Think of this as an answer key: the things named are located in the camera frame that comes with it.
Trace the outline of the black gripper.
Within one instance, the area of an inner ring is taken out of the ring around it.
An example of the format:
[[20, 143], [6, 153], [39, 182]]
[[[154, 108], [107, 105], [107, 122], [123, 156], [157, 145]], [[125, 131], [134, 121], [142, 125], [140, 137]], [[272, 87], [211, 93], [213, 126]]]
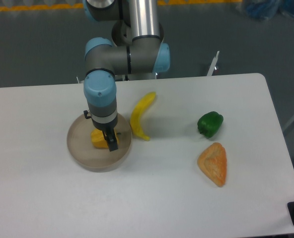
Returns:
[[85, 119], [91, 119], [93, 125], [103, 131], [103, 136], [107, 142], [107, 146], [110, 152], [118, 150], [118, 142], [115, 133], [115, 126], [118, 123], [118, 113], [115, 110], [111, 115], [106, 117], [98, 117], [92, 115], [90, 110], [83, 111]]

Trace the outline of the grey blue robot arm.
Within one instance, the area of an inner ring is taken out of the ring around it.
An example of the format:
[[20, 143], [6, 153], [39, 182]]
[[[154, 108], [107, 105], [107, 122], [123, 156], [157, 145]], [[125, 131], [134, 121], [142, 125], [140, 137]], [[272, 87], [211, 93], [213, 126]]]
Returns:
[[93, 125], [110, 151], [118, 149], [116, 75], [160, 73], [170, 67], [170, 50], [161, 39], [155, 0], [85, 0], [86, 15], [96, 21], [119, 20], [129, 27], [129, 43], [116, 46], [105, 38], [85, 45], [84, 95]]

